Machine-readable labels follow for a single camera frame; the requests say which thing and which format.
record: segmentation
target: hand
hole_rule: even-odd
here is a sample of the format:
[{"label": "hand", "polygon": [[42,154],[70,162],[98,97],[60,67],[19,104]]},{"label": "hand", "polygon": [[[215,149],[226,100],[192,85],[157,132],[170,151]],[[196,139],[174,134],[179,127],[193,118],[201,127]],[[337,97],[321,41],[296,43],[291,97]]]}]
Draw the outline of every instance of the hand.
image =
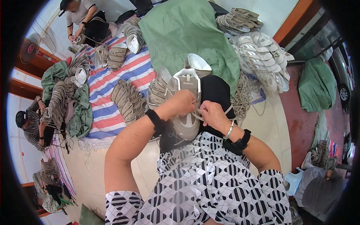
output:
[{"label": "hand", "polygon": [[39,125],[39,134],[40,134],[41,137],[44,136],[45,127],[46,127],[45,121],[41,121],[40,125]]},{"label": "hand", "polygon": [[39,100],[39,101],[38,101],[38,104],[39,104],[39,109],[41,109],[41,111],[44,112],[46,106],[45,106],[45,104],[42,102],[42,100]]},{"label": "hand", "polygon": [[185,116],[186,114],[195,111],[196,102],[193,103],[193,100],[195,100],[193,93],[185,89],[176,92],[175,95],[163,105],[170,110],[170,118],[179,115]]},{"label": "hand", "polygon": [[82,29],[84,28],[84,24],[80,24],[79,25],[79,29],[77,29],[77,31],[75,32],[74,35],[74,41],[77,40],[77,38],[80,36],[80,34],[82,33]]},{"label": "hand", "polygon": [[72,36],[72,35],[69,35],[69,40],[70,40],[70,42],[71,42],[71,44],[72,45],[74,45],[75,44],[75,42],[74,42],[74,36]]},{"label": "hand", "polygon": [[226,117],[222,107],[219,103],[205,100],[201,106],[201,115],[204,118],[204,126],[210,125],[212,128],[220,131],[229,131],[231,126],[230,120]]}]

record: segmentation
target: green tarp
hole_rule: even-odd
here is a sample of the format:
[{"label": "green tarp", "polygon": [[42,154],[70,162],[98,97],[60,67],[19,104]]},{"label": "green tarp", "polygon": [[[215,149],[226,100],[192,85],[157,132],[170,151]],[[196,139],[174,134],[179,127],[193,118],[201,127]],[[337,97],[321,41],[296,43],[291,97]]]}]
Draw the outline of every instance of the green tarp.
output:
[{"label": "green tarp", "polygon": [[[69,70],[69,66],[66,61],[60,61],[49,67],[41,79],[41,85],[44,89],[42,93],[42,100],[50,100],[55,86],[55,78],[64,80]],[[73,99],[78,102],[74,106],[74,117],[67,124],[66,129],[69,136],[72,138],[82,138],[88,135],[93,123],[93,110],[89,103],[89,86],[87,83],[83,87],[78,88],[75,91]]]},{"label": "green tarp", "polygon": [[139,22],[148,45],[151,64],[165,66],[174,75],[188,53],[202,57],[230,86],[234,96],[239,61],[225,35],[216,28],[215,11],[207,0],[169,0],[151,9]]},{"label": "green tarp", "polygon": [[336,86],[330,67],[322,60],[309,59],[298,83],[301,108],[308,112],[331,108],[336,99]]}]

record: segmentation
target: person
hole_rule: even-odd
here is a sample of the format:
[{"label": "person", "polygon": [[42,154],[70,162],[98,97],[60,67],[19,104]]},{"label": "person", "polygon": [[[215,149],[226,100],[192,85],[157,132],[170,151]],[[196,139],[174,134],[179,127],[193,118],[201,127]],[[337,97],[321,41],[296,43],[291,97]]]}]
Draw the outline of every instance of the person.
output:
[{"label": "person", "polygon": [[335,170],[336,157],[327,160],[325,169],[314,166],[312,158],[314,155],[310,151],[301,165],[305,171],[294,198],[298,206],[326,217],[340,199],[345,180]]},{"label": "person", "polygon": [[[86,37],[81,44],[88,44],[95,48],[108,34],[109,24],[106,22],[105,13],[95,4],[94,0],[62,0],[60,3],[62,14],[67,11],[66,24],[68,38],[75,44],[83,33]],[[79,26],[73,34],[73,24]]]},{"label": "person", "polygon": [[46,126],[45,121],[40,122],[38,109],[45,111],[46,105],[40,96],[36,96],[26,111],[18,111],[16,114],[16,125],[24,131],[25,138],[39,151],[44,152],[51,144],[54,127]]},{"label": "person", "polygon": [[[234,143],[247,136],[247,147],[242,154],[235,154],[223,147],[223,138],[200,132],[190,144],[160,154],[159,180],[143,201],[131,161],[144,149],[154,129],[163,126],[162,120],[193,112],[194,100],[189,90],[180,90],[114,139],[105,157],[105,223],[291,224],[276,155],[247,130],[232,127],[222,106],[208,100],[200,106],[203,126],[211,126]],[[249,161],[258,169],[257,177],[249,170]]]},{"label": "person", "polygon": [[38,193],[36,195],[37,203],[42,206],[49,213],[57,213],[59,208],[59,203],[54,200],[54,198],[49,194],[47,189],[44,189],[44,193]]}]

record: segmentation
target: striped tarp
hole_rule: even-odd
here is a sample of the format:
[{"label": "striped tarp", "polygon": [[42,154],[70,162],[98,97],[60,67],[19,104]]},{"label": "striped tarp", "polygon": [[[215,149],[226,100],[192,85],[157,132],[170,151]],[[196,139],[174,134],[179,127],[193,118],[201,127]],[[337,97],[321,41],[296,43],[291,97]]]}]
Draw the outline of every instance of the striped tarp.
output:
[{"label": "striped tarp", "polygon": [[[125,42],[125,38],[110,37],[105,41],[109,50],[115,44]],[[103,139],[116,136],[126,125],[117,106],[110,100],[111,92],[117,81],[122,78],[131,82],[136,90],[146,97],[150,81],[156,78],[156,72],[150,61],[150,53],[144,46],[139,53],[127,52],[123,66],[111,71],[109,68],[96,69],[92,59],[95,49],[88,47],[75,57],[86,55],[91,65],[89,79],[89,102],[93,108],[93,125],[85,138]]]},{"label": "striped tarp", "polygon": [[72,183],[70,172],[66,166],[65,158],[62,152],[62,149],[65,149],[65,147],[60,147],[61,145],[65,144],[60,138],[60,135],[55,133],[53,136],[53,144],[45,151],[45,155],[49,159],[55,159],[59,167],[59,178],[61,183],[66,185],[71,195],[76,195],[74,184]]}]

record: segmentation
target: black and white patterned clothing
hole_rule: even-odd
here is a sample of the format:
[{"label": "black and white patterned clothing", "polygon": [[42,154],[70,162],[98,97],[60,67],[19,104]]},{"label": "black and white patterned clothing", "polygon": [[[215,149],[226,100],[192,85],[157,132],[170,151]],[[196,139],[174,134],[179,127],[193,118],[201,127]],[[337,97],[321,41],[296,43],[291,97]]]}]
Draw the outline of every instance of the black and white patterned clothing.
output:
[{"label": "black and white patterned clothing", "polygon": [[189,145],[162,153],[160,178],[146,202],[131,191],[106,194],[105,223],[201,225],[291,224],[283,176],[276,170],[256,178],[242,155],[225,150],[223,139],[200,133]]},{"label": "black and white patterned clothing", "polygon": [[26,109],[27,117],[32,121],[24,130],[24,135],[30,144],[34,145],[39,151],[45,151],[45,147],[42,147],[39,143],[40,134],[39,134],[39,125],[40,125],[40,116],[36,113],[39,109],[39,103],[37,102],[37,97],[32,102],[32,104]]}]

